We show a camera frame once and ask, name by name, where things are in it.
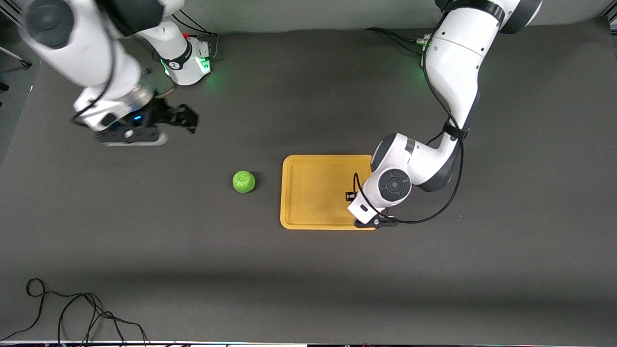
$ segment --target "gray mat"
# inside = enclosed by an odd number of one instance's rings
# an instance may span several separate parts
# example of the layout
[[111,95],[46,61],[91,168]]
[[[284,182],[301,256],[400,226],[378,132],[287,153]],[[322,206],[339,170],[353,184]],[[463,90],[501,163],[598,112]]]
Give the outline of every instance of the gray mat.
[[[197,134],[170,128],[158,148],[99,146],[68,122],[79,88],[42,66],[0,169],[2,334],[34,318],[23,287],[38,276],[96,292],[156,340],[615,345],[610,41],[605,19],[500,36],[456,200],[376,232],[289,231],[278,214],[286,156],[371,154],[389,133],[441,128],[418,58],[377,33],[224,36],[213,75],[169,98],[200,113]],[[255,192],[233,191],[240,169]],[[451,188],[393,212],[430,215]],[[19,337],[55,338],[63,302]]]

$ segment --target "orange tray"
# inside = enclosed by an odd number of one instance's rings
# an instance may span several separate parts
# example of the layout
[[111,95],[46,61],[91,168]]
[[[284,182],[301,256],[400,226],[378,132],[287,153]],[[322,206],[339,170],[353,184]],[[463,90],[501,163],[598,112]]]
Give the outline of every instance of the orange tray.
[[354,173],[371,174],[367,155],[293,155],[283,162],[281,224],[291,230],[374,230],[354,227],[345,192]]

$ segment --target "tangled black cable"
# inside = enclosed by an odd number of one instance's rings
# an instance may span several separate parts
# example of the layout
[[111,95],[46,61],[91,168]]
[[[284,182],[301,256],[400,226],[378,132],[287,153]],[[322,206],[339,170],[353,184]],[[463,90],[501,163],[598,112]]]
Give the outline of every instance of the tangled black cable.
[[[33,283],[39,283],[41,285],[41,293],[39,294],[33,294],[30,291],[30,286]],[[116,329],[116,332],[118,333],[118,336],[120,337],[120,340],[122,341],[122,344],[124,345],[126,343],[126,339],[124,338],[124,336],[122,335],[122,332],[120,331],[120,327],[118,326],[118,323],[123,323],[123,324],[127,324],[127,325],[135,325],[139,328],[139,332],[141,332],[141,337],[144,340],[144,346],[146,346],[146,341],[148,341],[148,338],[146,336],[146,332],[144,331],[144,329],[142,328],[142,326],[140,324],[134,323],[134,322],[130,322],[128,320],[124,320],[121,318],[118,318],[116,316],[114,316],[113,313],[111,313],[110,311],[105,311],[103,309],[103,303],[101,301],[101,299],[94,293],[91,292],[84,292],[84,293],[75,293],[75,294],[62,294],[62,293],[58,293],[56,291],[53,290],[47,290],[47,288],[45,287],[45,283],[40,279],[40,278],[32,278],[28,281],[28,283],[26,284],[26,294],[32,298],[41,298],[41,302],[39,303],[39,309],[38,309],[38,314],[36,315],[36,319],[35,321],[26,329],[23,330],[19,330],[17,332],[14,332],[12,334],[10,334],[9,336],[3,338],[2,340],[0,340],[0,342],[5,341],[19,333],[23,333],[23,332],[27,332],[28,330],[32,329],[36,323],[38,323],[39,319],[41,318],[41,313],[43,313],[43,304],[45,302],[45,297],[48,294],[54,294],[56,296],[60,296],[61,298],[72,298],[62,309],[62,312],[60,313],[60,318],[58,319],[58,329],[57,329],[57,341],[58,341],[58,346],[62,345],[61,342],[61,335],[60,335],[60,330],[64,324],[64,314],[66,313],[67,309],[69,306],[71,306],[71,304],[73,304],[77,299],[79,298],[84,298],[86,300],[86,302],[92,306],[93,308],[93,313],[92,313],[92,318],[90,318],[90,323],[88,324],[88,330],[86,331],[86,335],[84,336],[83,340],[80,343],[80,346],[87,346],[89,341],[90,341],[90,333],[92,332],[92,329],[94,328],[94,326],[96,325],[96,322],[100,319],[109,319],[112,322],[114,322],[114,326]]]

